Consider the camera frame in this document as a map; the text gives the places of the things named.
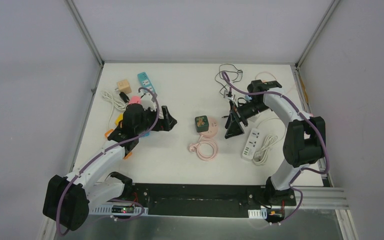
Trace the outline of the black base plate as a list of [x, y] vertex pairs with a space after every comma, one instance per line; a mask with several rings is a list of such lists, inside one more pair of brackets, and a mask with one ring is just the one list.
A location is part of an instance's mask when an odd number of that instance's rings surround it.
[[264, 199], [265, 186], [135, 183], [115, 199], [141, 204], [147, 215], [248, 218], [260, 207], [295, 207], [295, 194]]

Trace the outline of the beige dragon cube adapter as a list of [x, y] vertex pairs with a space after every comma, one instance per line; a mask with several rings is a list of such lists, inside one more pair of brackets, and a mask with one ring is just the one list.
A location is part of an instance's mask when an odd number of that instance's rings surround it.
[[116, 83], [116, 91], [119, 93], [130, 94], [132, 92], [130, 83], [127, 79], [120, 80]]

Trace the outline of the pink cube socket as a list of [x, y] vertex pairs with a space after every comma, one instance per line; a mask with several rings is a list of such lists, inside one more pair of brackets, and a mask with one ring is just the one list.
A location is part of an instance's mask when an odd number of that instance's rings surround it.
[[140, 96], [137, 96], [137, 95], [134, 95], [132, 96], [130, 99], [129, 99], [129, 102], [128, 102], [129, 105], [132, 105], [132, 104], [142, 104], [142, 100], [141, 100], [141, 97]]

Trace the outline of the round pink socket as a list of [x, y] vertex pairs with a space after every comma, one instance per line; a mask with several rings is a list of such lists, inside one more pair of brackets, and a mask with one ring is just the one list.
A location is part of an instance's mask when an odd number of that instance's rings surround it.
[[213, 138], [217, 135], [218, 130], [219, 130], [219, 124], [214, 117], [208, 116], [207, 119], [208, 119], [208, 123], [209, 123], [208, 130], [200, 132], [199, 134], [204, 138], [210, 139], [210, 138]]

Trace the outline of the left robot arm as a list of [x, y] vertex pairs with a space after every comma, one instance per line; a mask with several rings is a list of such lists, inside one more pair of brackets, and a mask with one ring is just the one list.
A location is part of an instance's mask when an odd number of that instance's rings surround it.
[[177, 123], [165, 105], [158, 112], [139, 103], [129, 104], [94, 157], [66, 176], [55, 175], [49, 180], [43, 215], [75, 231], [89, 212], [103, 203], [115, 198], [123, 203], [129, 201], [133, 195], [130, 177], [114, 171], [104, 182], [99, 183], [99, 179], [132, 152], [140, 137], [150, 131], [169, 132]]

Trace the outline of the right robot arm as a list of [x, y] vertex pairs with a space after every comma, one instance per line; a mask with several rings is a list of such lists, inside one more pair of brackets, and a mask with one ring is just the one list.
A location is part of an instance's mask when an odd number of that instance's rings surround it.
[[309, 170], [310, 165], [327, 157], [326, 123], [320, 116], [313, 117], [305, 111], [300, 111], [285, 95], [282, 85], [276, 80], [253, 80], [244, 94], [249, 96], [250, 100], [243, 105], [229, 101], [230, 110], [224, 137], [229, 139], [243, 134], [243, 128], [248, 126], [248, 119], [266, 110], [273, 111], [284, 123], [284, 160], [277, 171], [267, 179], [261, 193], [261, 198], [268, 204], [276, 205], [293, 193], [291, 184], [301, 171]]

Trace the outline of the yellow cube socket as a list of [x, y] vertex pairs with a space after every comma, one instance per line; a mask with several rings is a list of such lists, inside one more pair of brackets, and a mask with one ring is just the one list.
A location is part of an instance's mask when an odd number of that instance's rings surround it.
[[123, 113], [120, 113], [120, 114], [118, 115], [118, 117], [115, 119], [114, 124], [115, 124], [116, 126], [118, 126], [119, 123], [120, 123], [122, 120], [123, 120]]

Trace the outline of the white power strip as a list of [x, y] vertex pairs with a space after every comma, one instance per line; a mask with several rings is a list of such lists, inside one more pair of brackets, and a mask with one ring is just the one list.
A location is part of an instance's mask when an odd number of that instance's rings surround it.
[[252, 128], [241, 153], [241, 159], [251, 162], [255, 153], [262, 147], [263, 134], [257, 128]]

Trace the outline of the teal power strip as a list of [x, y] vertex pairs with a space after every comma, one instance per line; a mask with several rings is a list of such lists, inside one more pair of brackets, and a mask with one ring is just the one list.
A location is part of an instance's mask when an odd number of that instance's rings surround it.
[[150, 90], [153, 94], [156, 93], [155, 88], [153, 84], [151, 83], [148, 75], [146, 72], [141, 72], [137, 74], [137, 79], [139, 81], [139, 84], [141, 87], [146, 88]]

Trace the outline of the dark green cube socket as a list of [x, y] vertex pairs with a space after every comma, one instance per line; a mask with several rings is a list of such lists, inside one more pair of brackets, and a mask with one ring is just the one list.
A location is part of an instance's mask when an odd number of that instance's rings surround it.
[[197, 133], [207, 132], [210, 127], [209, 119], [206, 115], [196, 116], [194, 118], [194, 125]]

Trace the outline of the orange power strip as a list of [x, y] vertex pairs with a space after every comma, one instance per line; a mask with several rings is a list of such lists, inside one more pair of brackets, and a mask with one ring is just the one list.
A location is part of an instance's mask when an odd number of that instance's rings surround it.
[[[105, 134], [105, 138], [106, 139], [109, 139], [110, 135], [113, 133], [114, 129], [110, 128]], [[125, 156], [124, 156], [124, 160], [128, 159], [131, 155], [132, 155], [132, 151], [131, 150], [127, 150], [127, 153], [125, 153]]]

